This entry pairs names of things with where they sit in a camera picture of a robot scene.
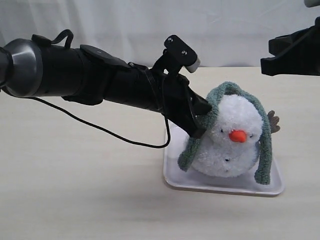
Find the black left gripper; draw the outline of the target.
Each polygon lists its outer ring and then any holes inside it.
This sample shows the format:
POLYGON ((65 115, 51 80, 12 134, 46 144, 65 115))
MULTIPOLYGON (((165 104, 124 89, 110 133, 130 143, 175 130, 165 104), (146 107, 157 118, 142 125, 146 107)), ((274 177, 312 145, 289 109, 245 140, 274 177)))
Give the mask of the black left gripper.
POLYGON ((181 74, 173 78, 166 77, 163 83, 167 118, 186 130, 191 138, 201 138, 206 127, 196 117, 209 113, 212 105, 195 93, 189 86, 189 80, 181 74))

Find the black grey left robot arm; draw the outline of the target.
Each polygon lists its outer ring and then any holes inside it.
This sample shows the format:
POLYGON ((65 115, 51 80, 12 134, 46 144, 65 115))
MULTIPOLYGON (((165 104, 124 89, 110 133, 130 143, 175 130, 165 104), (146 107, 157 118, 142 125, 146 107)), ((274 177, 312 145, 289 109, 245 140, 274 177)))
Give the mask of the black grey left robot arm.
POLYGON ((0 88, 16 98, 61 97, 95 106, 110 101, 162 114, 199 139, 205 133, 198 117, 212 106, 190 88, 180 71, 197 70, 196 52, 175 34, 152 67, 126 62, 88 44, 71 46, 74 35, 63 30, 55 39, 33 34, 0 48, 0 88))

